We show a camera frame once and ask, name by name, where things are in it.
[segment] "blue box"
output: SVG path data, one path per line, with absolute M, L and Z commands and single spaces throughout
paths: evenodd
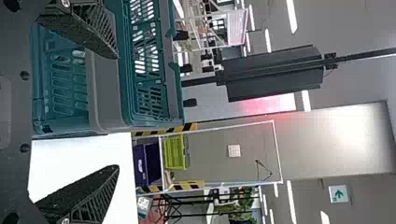
M 159 143 L 134 147 L 134 181 L 137 187 L 148 187 L 161 178 Z

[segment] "green plastic crate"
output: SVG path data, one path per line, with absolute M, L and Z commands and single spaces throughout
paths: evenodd
M 164 141 L 165 168 L 187 170 L 190 167 L 188 140 L 183 134 L 167 137 Z

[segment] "green exit sign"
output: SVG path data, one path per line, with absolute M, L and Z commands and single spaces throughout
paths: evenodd
M 330 202 L 349 203 L 349 192 L 347 185 L 329 186 Z

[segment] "yellow-black hazard tape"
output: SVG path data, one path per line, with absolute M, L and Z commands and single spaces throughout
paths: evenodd
M 141 137 L 141 136 L 166 134 L 166 133 L 182 133 L 182 132 L 197 131 L 197 130 L 198 130 L 198 123 L 187 123 L 184 126 L 170 128 L 166 130 L 132 133 L 132 137 Z
M 189 190 L 189 189 L 203 189 L 205 187 L 204 180 L 181 180 L 174 182 L 172 188 L 169 191 L 174 190 Z M 136 190 L 141 190 L 144 193 L 156 193 L 163 191 L 163 186 L 149 186 L 149 187 L 139 187 Z

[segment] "teal plastic crate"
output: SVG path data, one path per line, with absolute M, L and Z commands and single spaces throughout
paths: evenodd
M 84 48 L 34 24 L 33 126 L 37 134 L 88 132 Z
M 106 1 L 116 19 L 122 118 L 135 127 L 184 122 L 179 67 L 169 61 L 169 37 L 175 34 L 172 5 L 163 10 L 160 1 Z M 137 6 L 142 13 L 134 14 Z M 92 133 L 84 48 L 37 24 L 31 39 L 35 132 Z
M 173 60 L 172 50 L 164 50 L 176 34 L 172 5 L 167 0 L 105 2 L 116 16 L 122 116 L 129 125 L 183 124 L 180 70 L 165 60 L 166 56 Z M 175 89 L 174 97 L 168 85 Z

